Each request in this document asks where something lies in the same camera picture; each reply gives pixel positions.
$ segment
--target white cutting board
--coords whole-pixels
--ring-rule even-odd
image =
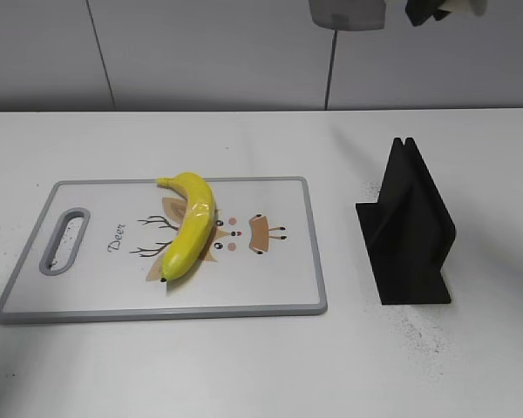
[[[324,312],[327,301],[306,180],[208,181],[218,210],[214,240],[192,273],[168,284],[156,272],[186,205],[177,193],[153,180],[56,184],[0,299],[0,321]],[[72,208],[86,209],[88,224],[73,264],[49,275],[39,263],[55,226]],[[67,236],[64,241],[74,238]]]

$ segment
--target table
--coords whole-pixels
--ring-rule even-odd
[[[353,205],[396,136],[458,228],[448,306],[379,302]],[[0,113],[0,294],[56,181],[184,170],[304,176],[329,311],[0,326],[0,416],[523,416],[523,109]]]

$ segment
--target black plastic holder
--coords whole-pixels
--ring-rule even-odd
[[[377,203],[357,203],[383,305],[452,301],[440,269],[455,225],[413,138],[393,140]]]

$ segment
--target wall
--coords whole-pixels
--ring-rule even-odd
[[[111,108],[85,1],[0,0],[0,111]]]
[[[523,0],[491,0],[481,18],[413,28],[391,4],[385,29],[340,33],[333,109],[523,106]]]
[[[90,0],[116,109],[318,110],[332,33],[308,0]],[[523,0],[339,34],[332,109],[523,106]],[[0,111],[114,109],[85,0],[0,1]]]

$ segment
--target yellow banana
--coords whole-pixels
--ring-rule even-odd
[[[183,172],[171,179],[157,179],[157,185],[170,187],[187,200],[179,234],[163,259],[163,279],[175,280],[194,265],[206,245],[214,226],[215,201],[206,180],[193,172]]]

